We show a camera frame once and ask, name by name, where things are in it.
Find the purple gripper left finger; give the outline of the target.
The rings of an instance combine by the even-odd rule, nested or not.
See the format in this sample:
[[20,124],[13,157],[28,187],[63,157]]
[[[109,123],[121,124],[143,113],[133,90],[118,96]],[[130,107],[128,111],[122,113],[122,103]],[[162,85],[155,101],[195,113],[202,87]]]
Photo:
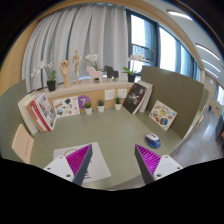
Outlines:
[[44,170],[81,186],[92,154],[92,145],[89,144],[68,156],[58,156]]

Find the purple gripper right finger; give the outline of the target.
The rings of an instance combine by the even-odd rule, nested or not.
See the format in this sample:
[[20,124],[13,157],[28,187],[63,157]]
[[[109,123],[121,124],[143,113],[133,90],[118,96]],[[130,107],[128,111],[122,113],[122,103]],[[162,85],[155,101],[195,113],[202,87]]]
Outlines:
[[149,149],[135,145],[135,156],[145,184],[152,183],[182,169],[169,155],[159,156]]

